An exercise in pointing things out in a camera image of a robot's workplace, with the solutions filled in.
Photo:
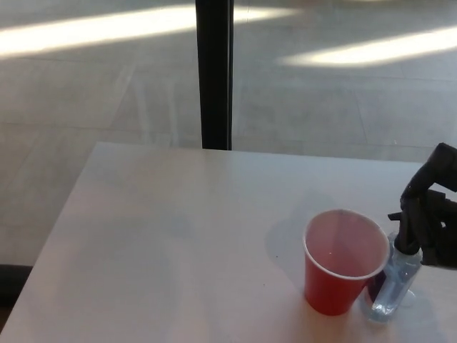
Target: plastic water bottle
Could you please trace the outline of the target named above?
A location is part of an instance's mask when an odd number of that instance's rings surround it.
[[[387,265],[369,282],[361,296],[362,311],[374,322],[389,321],[421,268],[421,250],[414,255],[402,254],[393,245],[395,238],[395,233],[388,236],[391,250]]]

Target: floor tile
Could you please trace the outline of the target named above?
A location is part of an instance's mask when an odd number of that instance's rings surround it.
[[[306,78],[310,75],[403,77],[396,62],[382,65],[348,64],[338,60],[339,51],[377,41],[383,34],[352,29],[299,29],[255,25],[238,28],[234,48],[234,69],[243,75],[264,74],[266,70],[289,68]],[[333,62],[320,55],[332,52]]]
[[[2,0],[3,14],[49,14],[76,12],[80,0]]]
[[[169,147],[171,145],[170,134],[155,134],[146,131],[117,131],[105,130],[99,141],[122,144],[154,145],[160,147]]]
[[[199,102],[197,78],[175,80],[136,72],[111,128],[199,136]]]
[[[364,143],[356,98],[331,84],[243,89],[239,134],[244,137]]]
[[[43,128],[13,181],[0,193],[0,223],[52,228],[98,138],[97,130]]]
[[[0,263],[33,266],[50,230],[0,224]]]
[[[386,81],[356,95],[369,144],[435,146],[455,139],[453,83]]]
[[[34,126],[0,124],[0,191],[14,178],[38,135]]]
[[[457,80],[457,52],[434,52],[401,62],[403,75],[411,79]]]
[[[155,66],[169,69],[184,66],[197,70],[196,30],[171,32],[142,39],[136,65],[138,69],[146,70]]]
[[[274,154],[291,155],[303,154],[302,141],[234,137],[232,146],[234,151],[270,152]]]
[[[335,0],[340,28],[413,33],[450,24],[446,13],[454,7],[452,1],[346,1]]]
[[[251,0],[250,11],[262,9],[268,9],[270,13],[269,18],[258,20],[264,25],[292,27],[338,25],[338,17],[330,0]]]
[[[413,146],[379,146],[368,144],[303,143],[303,154],[309,156],[374,159],[380,161],[408,161],[424,163],[433,148]]]
[[[109,127],[131,67],[18,59],[0,63],[0,122]]]

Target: table surface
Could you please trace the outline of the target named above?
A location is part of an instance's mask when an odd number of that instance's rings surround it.
[[[98,144],[1,343],[454,342],[457,273],[423,267],[387,326],[303,299],[303,228],[386,214],[418,164]]]

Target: glass pane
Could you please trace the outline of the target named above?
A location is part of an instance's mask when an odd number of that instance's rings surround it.
[[[456,11],[250,0],[235,29],[234,149],[425,161],[440,141],[457,143]]]

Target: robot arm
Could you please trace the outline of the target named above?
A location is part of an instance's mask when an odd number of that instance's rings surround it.
[[[406,186],[401,212],[388,215],[400,221],[395,247],[404,254],[421,248],[425,265],[457,267],[457,203],[428,189],[435,183],[457,192],[457,149],[444,143]]]

